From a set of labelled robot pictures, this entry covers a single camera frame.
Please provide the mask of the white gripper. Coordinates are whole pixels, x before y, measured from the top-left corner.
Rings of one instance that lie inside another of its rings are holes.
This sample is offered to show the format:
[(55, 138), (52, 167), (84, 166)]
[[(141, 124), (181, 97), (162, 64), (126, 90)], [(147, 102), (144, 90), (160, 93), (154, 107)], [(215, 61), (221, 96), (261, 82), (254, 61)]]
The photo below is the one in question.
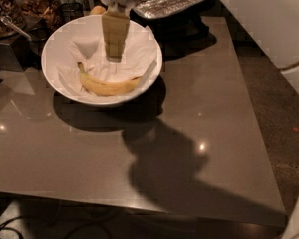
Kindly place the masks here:
[(102, 29), (106, 56), (110, 60), (120, 61), (130, 27), (129, 14), (140, 0), (100, 0), (112, 11), (102, 15)]

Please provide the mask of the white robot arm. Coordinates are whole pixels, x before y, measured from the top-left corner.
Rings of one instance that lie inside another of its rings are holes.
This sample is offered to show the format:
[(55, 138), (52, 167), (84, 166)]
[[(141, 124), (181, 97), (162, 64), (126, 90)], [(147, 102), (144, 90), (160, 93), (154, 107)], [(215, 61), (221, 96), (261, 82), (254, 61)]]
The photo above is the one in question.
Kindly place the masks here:
[[(299, 71), (299, 0), (220, 0), (273, 64)], [(204, 124), (184, 119), (184, 136), (160, 121), (124, 131), (136, 156), (130, 179), (146, 198), (193, 223), (195, 239), (270, 239), (283, 229), (285, 209), (239, 70), (205, 68), (181, 88), (183, 109), (209, 108)]]

